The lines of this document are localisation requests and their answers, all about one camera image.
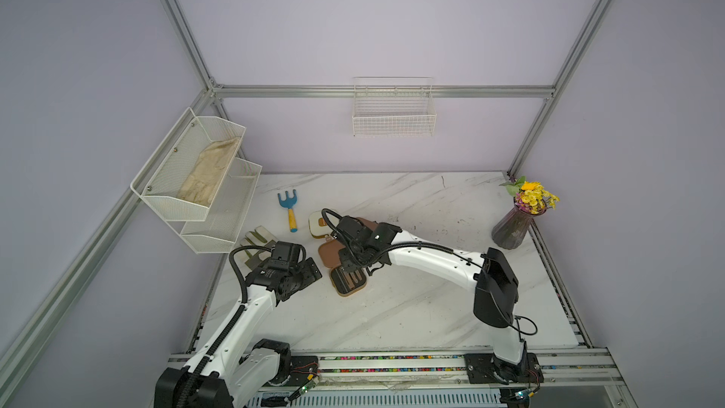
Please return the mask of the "brown case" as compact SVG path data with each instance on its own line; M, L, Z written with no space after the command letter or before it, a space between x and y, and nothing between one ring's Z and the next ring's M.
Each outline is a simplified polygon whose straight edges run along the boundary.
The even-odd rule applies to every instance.
M367 276L364 270L346 272L343 269L339 256L342 249L341 243L327 236L325 243L318 248L318 254L323 266L329 270L330 280L337 294L348 297L366 287Z
M362 223L364 223L371 230L375 230L375 228L377 228L377 226L378 226L378 223L377 222L370 221L370 220L364 219L362 217L360 217L360 221L362 221Z

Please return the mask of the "cream nail clipper case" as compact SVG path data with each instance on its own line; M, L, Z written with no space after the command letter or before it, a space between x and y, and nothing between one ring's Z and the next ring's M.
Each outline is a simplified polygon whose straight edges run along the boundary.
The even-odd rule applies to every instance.
M332 234L332 229L325 221L321 211L316 211L309 216L309 230L315 239L323 239Z

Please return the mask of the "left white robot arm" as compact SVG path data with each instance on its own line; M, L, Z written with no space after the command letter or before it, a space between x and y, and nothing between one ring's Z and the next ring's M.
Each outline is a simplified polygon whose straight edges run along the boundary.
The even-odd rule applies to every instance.
M240 287L235 308L182 368L166 368L156 382L155 407L245 407L259 390L285 383L290 345L252 339L281 302L322 278L302 245L236 247L228 262Z

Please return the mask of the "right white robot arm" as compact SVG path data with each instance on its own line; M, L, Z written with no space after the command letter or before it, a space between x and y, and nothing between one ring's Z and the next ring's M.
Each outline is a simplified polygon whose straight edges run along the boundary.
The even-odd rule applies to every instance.
M462 287L473 295L474 317L491 329L494 363L524 363L529 334L521 330L520 317L515 315L519 281L500 250L491 247L480 253L451 249L393 224L370 227L331 209L323 209L321 215L332 237L342 245L339 259L345 272L363 269L371 275L385 266L402 266Z

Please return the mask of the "green beige glove on table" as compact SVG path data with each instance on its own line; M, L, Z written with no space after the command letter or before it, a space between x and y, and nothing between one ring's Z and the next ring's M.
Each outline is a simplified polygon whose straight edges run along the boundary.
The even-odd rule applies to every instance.
M239 246L245 247L242 251L245 257L243 263L248 270L254 270L271 256L269 249L275 247L277 237L264 226L258 226L245 234Z

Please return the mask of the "blue yellow toy rake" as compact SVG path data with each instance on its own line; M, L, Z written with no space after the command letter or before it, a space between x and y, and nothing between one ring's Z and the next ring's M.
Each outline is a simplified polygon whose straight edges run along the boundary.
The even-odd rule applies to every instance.
M295 211L294 211L294 207L296 205L296 202L298 201L298 196L296 195L296 190L293 190L292 192L285 191L284 195L279 193L278 200L279 200L279 205L281 206L281 208L283 208L287 211L288 228L289 228L290 232L297 232L298 223L296 222L296 215L295 215Z

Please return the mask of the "white mesh lower shelf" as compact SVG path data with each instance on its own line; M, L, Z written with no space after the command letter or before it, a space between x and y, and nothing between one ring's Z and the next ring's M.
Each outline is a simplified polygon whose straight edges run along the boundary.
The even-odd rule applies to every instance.
M177 233L196 254L226 254L235 248L262 172L260 164L235 158L207 218L186 222Z

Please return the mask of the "white mesh shelf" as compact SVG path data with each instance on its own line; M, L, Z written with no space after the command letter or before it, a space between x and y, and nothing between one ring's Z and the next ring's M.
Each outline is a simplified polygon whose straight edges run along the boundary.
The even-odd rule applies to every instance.
M202 150L215 141L232 138L243 141L246 131L242 125L216 116L199 116L187 109L155 155L130 183L130 189L166 222L204 221L211 206L181 200L177 193Z
M207 218L186 222L177 233L196 254L226 254L235 248L262 172L260 164L235 158Z

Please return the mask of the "beige cloth glove in shelf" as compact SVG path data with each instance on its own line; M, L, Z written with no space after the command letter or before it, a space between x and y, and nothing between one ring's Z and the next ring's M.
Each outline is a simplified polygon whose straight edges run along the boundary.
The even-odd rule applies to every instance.
M177 197L210 207L241 141L241 138L215 141L202 150Z

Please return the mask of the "white mesh upper shelf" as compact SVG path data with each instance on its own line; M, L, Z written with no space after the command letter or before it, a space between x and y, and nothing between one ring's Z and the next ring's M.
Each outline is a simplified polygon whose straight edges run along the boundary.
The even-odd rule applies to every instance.
M202 150L215 141L232 138L243 141L246 131L242 125L216 116L199 116L187 109L155 155L130 183L130 189L166 222L204 221L211 206L181 200L177 193Z

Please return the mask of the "dark glass vase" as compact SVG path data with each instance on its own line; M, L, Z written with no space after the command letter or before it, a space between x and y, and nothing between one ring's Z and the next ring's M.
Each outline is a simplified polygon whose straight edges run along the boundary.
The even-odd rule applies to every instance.
M534 222L534 216L513 207L505 217L494 226L491 236L494 243L502 249L517 249Z

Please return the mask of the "yellow flower bouquet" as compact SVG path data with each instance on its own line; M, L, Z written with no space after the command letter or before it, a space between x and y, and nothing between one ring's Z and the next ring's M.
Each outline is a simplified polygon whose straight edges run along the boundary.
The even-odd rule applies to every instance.
M506 181L500 186L504 187L513 198L515 209L528 215L538 216L549 210L555 210L561 201L540 182L528 181L524 176L513 181Z

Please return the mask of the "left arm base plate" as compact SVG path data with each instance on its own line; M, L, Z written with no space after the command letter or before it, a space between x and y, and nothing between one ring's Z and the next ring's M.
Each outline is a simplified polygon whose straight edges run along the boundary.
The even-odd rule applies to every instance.
M293 355L284 379L275 379L265 387L298 387L315 377L319 370L319 358L315 355Z

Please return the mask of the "aluminium frame rail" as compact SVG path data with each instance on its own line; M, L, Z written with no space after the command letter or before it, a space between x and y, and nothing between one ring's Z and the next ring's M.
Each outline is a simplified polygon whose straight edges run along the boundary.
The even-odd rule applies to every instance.
M220 98L353 98L355 96L430 96L439 98L548 98L553 86L535 85L221 85Z

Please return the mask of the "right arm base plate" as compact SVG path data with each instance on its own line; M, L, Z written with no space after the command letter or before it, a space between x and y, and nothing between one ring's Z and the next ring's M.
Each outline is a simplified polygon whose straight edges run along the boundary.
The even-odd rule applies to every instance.
M515 385L544 381L537 356L525 351L518 364L511 364L493 353L470 353L464 355L464 367L468 381L474 385Z

